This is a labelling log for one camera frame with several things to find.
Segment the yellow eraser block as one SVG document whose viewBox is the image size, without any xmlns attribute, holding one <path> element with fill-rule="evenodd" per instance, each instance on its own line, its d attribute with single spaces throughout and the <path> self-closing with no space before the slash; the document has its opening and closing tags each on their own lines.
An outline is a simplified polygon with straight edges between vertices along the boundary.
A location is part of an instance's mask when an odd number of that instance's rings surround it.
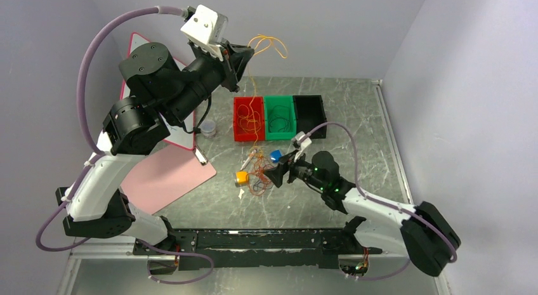
<svg viewBox="0 0 538 295">
<path fill-rule="evenodd" d="M 247 185 L 249 183 L 249 173 L 247 171 L 237 171 L 234 182 L 236 187 Z"/>
</svg>

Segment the green plastic bin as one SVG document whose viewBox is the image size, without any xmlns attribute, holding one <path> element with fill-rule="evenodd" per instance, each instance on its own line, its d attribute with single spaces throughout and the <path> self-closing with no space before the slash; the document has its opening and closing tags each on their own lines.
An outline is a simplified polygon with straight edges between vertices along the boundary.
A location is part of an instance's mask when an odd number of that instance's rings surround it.
<svg viewBox="0 0 538 295">
<path fill-rule="evenodd" d="M 291 95 L 264 96 L 265 140 L 291 140 L 296 135 L 296 116 Z"/>
</svg>

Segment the black plastic bin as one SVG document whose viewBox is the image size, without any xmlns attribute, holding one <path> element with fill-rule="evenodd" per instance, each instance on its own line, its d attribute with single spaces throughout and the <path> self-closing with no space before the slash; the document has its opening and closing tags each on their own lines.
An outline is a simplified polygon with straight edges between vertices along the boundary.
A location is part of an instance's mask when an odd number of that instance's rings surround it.
<svg viewBox="0 0 538 295">
<path fill-rule="evenodd" d="M 327 122 L 321 95 L 293 95 L 292 100 L 297 133 L 307 133 L 319 124 Z"/>
</svg>

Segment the red plastic bin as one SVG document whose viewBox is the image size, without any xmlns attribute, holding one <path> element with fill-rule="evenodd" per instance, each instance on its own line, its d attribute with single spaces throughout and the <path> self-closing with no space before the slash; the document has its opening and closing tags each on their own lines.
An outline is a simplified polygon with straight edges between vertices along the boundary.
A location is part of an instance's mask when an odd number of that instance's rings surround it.
<svg viewBox="0 0 538 295">
<path fill-rule="evenodd" d="M 233 99 L 233 138 L 237 142 L 265 141 L 265 110 L 262 96 Z"/>
</svg>

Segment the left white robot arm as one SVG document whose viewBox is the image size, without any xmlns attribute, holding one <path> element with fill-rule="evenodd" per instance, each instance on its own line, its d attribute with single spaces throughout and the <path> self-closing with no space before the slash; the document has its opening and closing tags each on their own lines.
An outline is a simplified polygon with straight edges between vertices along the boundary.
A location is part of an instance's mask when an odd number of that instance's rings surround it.
<svg viewBox="0 0 538 295">
<path fill-rule="evenodd" d="M 228 41 L 217 49 L 220 58 L 194 48 L 195 60 L 180 69 L 165 45 L 146 43 L 120 63 L 130 94 L 104 119 L 101 146 L 84 168 L 84 177 L 57 190 L 58 201 L 67 210 L 66 235 L 96 239 L 127 235 L 150 244 L 159 254 L 174 249 L 179 233 L 165 217 L 136 207 L 122 193 L 121 183 L 169 136 L 169 127 L 182 126 L 216 88 L 239 90 L 254 50 Z"/>
</svg>

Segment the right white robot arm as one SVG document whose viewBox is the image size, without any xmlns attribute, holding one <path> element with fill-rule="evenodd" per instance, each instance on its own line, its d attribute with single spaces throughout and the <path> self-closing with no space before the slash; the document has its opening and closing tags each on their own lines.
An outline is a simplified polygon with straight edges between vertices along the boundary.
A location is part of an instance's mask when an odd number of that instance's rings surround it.
<svg viewBox="0 0 538 295">
<path fill-rule="evenodd" d="M 343 178 L 327 151 L 317 152 L 310 162 L 305 155 L 291 152 L 263 174 L 277 188 L 300 180 L 318 192 L 332 210 L 358 217 L 342 237 L 343 247 L 350 253 L 368 247 L 407 256 L 431 277 L 439 276 L 455 261 L 461 240 L 433 204 L 405 204 L 369 193 Z"/>
</svg>

